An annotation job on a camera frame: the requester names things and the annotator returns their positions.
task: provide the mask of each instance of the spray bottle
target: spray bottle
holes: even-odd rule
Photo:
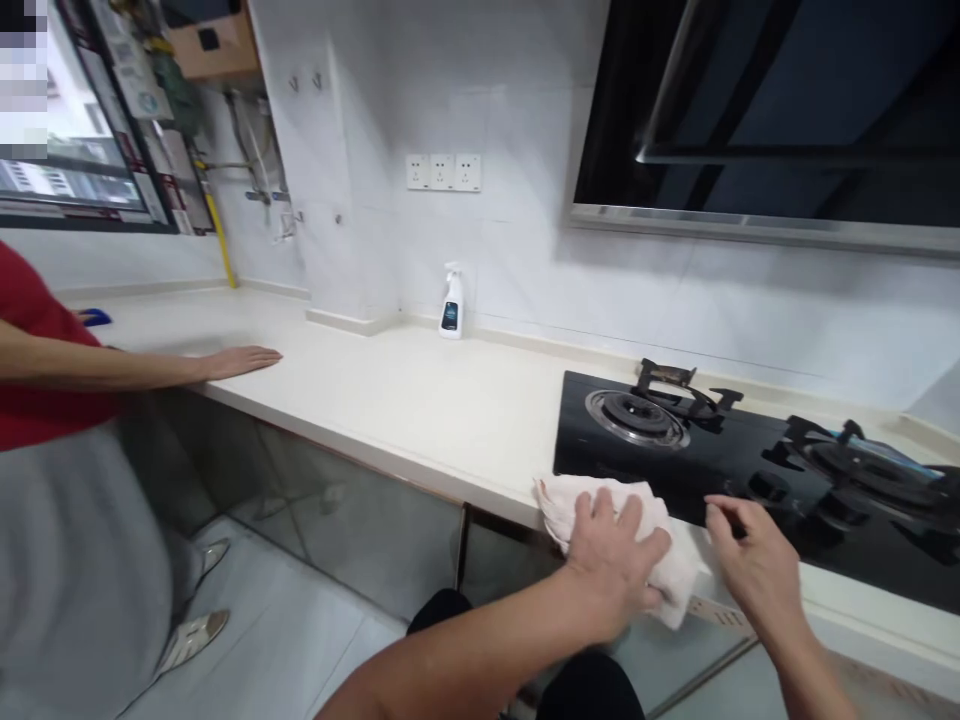
[[[447,269],[447,297],[440,315],[440,337],[459,340],[463,336],[463,270],[460,263],[444,265]]]

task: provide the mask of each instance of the white countertop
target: white countertop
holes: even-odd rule
[[[130,351],[198,355],[232,345],[274,347],[284,355],[276,366],[199,391],[530,527],[539,526],[533,478],[553,465],[564,372],[635,380],[622,360],[589,362],[472,338],[444,340],[414,325],[362,337],[307,322],[304,301],[254,290],[84,304],[102,307],[114,320],[94,329],[100,340]],[[792,393],[750,397],[738,407],[784,418],[802,410],[827,427],[852,416],[868,437],[915,460],[960,464],[960,454],[945,454],[943,443],[922,444],[900,433],[890,413],[858,408],[849,415],[850,408],[829,401],[818,406]],[[709,569],[703,529],[675,524],[701,554],[698,595],[735,607]],[[802,582],[808,616],[828,647],[960,702],[960,617],[808,565]]]

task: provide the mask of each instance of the power socket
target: power socket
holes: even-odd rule
[[[407,189],[430,189],[429,155],[407,155]]]
[[[453,190],[453,155],[430,156],[430,189]]]
[[[479,155],[457,155],[453,185],[458,192],[480,192],[483,175],[480,162]]]

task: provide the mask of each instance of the gas stove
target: gas stove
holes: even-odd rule
[[[630,386],[567,372],[553,471],[647,481],[703,526],[703,496],[759,502],[804,562],[960,615],[960,468],[864,437],[735,408],[743,395],[644,360]]]

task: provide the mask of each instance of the towel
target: towel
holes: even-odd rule
[[[631,495],[637,495],[643,501],[643,519],[640,521],[640,529],[637,530],[637,542],[658,527],[670,534],[673,540],[670,550],[654,566],[647,582],[663,594],[663,603],[652,614],[671,630],[678,629],[693,594],[693,585],[697,579],[697,560],[689,542],[678,541],[680,538],[673,530],[667,506],[663,500],[654,497],[648,483],[626,485],[610,478],[544,475],[537,479],[536,495],[543,511],[547,532],[566,555],[570,549],[570,535],[576,519],[574,506],[577,496],[586,491],[591,498],[596,498],[597,490],[601,487],[610,489],[614,512],[618,517]]]

